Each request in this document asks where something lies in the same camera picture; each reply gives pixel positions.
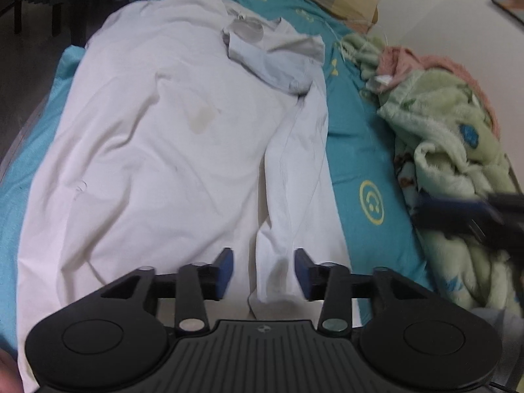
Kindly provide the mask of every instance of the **cable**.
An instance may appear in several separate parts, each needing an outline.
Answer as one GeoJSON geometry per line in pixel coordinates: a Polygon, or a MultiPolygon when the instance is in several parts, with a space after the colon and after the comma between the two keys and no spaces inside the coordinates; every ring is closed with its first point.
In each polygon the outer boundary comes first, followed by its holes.
{"type": "Polygon", "coordinates": [[[496,389],[505,391],[506,393],[517,393],[517,391],[515,391],[513,389],[510,389],[509,387],[502,386],[502,384],[499,384],[499,383],[495,383],[495,382],[491,381],[491,382],[489,382],[489,385],[492,386],[492,387],[495,387],[496,389]]]}

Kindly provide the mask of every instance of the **chair leg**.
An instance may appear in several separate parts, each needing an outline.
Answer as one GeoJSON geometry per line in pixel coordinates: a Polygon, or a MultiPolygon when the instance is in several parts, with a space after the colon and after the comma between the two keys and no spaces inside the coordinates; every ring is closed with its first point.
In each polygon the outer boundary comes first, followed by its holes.
{"type": "Polygon", "coordinates": [[[15,34],[22,32],[22,1],[15,1],[15,34]]]}
{"type": "Polygon", "coordinates": [[[53,5],[53,14],[51,19],[51,35],[56,37],[62,31],[62,4],[53,5]]]}
{"type": "Polygon", "coordinates": [[[73,46],[85,46],[88,5],[89,0],[71,0],[69,28],[73,46]]]}

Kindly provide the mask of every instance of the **pink towel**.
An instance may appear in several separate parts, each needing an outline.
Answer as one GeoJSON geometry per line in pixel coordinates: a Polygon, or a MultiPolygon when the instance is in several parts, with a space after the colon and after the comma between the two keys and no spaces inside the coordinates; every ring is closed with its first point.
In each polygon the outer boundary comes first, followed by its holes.
{"type": "Polygon", "coordinates": [[[463,65],[452,61],[449,57],[434,55],[417,56],[406,47],[386,47],[378,65],[377,75],[391,75],[393,80],[387,86],[384,86],[381,91],[395,88],[404,81],[408,77],[408,74],[414,69],[425,70],[430,68],[446,69],[470,86],[492,120],[493,135],[497,139],[500,139],[500,128],[497,117],[488,97],[482,91],[478,82],[471,77],[467,69],[463,65]]]}

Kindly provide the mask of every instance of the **teal bedsheet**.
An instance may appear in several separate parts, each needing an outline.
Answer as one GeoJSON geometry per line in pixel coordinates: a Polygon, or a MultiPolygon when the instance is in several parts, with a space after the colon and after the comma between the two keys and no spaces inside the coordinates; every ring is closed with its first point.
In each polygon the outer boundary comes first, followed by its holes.
{"type": "MultiPolygon", "coordinates": [[[[308,0],[234,1],[267,19],[283,17],[300,33],[321,35],[326,44],[326,151],[353,272],[370,273],[375,266],[387,266],[430,287],[394,175],[394,135],[376,115],[376,108],[361,99],[360,73],[342,59],[337,47],[348,28],[308,0]]],[[[0,186],[0,345],[11,350],[16,347],[16,255],[29,188],[54,137],[83,52],[77,47],[64,52],[44,114],[0,186]]],[[[365,322],[370,317],[365,303],[361,311],[365,322]]]]}

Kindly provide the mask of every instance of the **stain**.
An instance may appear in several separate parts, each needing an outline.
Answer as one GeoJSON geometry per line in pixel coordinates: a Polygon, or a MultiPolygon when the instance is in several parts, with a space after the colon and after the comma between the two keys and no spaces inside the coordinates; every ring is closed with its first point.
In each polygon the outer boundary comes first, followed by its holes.
{"type": "Polygon", "coordinates": [[[209,106],[201,107],[195,116],[189,117],[189,128],[197,135],[206,131],[211,121],[216,117],[215,109],[209,106]]]}

